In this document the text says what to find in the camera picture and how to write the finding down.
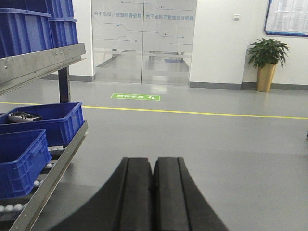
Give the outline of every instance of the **gray baseboard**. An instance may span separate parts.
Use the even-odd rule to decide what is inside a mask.
[[[210,88],[210,89],[230,89],[240,90],[241,85],[236,83],[203,83],[203,82],[189,82],[190,88]]]
[[[51,74],[43,77],[42,79],[45,80],[59,80],[58,75]],[[78,82],[94,82],[95,81],[95,76],[73,76],[70,75],[70,80],[71,81],[78,81]]]
[[[308,90],[308,85],[300,84],[282,84],[282,83],[272,83],[272,89],[282,89],[282,90]],[[242,82],[241,89],[256,89],[255,82]]]

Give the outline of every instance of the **green leaves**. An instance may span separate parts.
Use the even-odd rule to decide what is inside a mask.
[[[257,39],[257,41],[249,44],[253,47],[248,49],[248,54],[251,55],[248,63],[253,63],[254,67],[263,68],[266,63],[277,64],[280,62],[281,67],[283,67],[285,57],[288,56],[286,52],[290,52],[287,44],[272,38],[268,40],[262,38],[262,40]]]

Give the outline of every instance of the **bulletin board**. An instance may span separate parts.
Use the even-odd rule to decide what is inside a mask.
[[[264,31],[308,37],[308,0],[269,0]]]

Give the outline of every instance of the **green floor sign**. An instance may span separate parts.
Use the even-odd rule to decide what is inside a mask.
[[[122,94],[114,93],[111,98],[113,99],[127,99],[127,100],[154,100],[160,101],[159,95],[136,95],[136,94]]]

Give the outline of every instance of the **yellow floor line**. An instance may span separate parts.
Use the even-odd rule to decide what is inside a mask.
[[[16,104],[16,105],[40,105],[39,103],[16,103],[16,102],[0,102],[1,104]],[[138,111],[138,112],[161,112],[161,113],[178,113],[192,115],[209,115],[209,116],[233,116],[233,117],[253,117],[253,118],[275,118],[275,119],[301,119],[308,120],[308,117],[293,117],[293,116],[273,116],[273,115],[245,115],[245,114],[227,114],[227,113],[208,113],[208,112],[187,112],[187,111],[171,111],[171,110],[155,110],[155,109],[138,109],[138,108],[120,108],[120,107],[96,107],[82,106],[88,109],[104,109],[104,110],[121,110],[121,111]]]

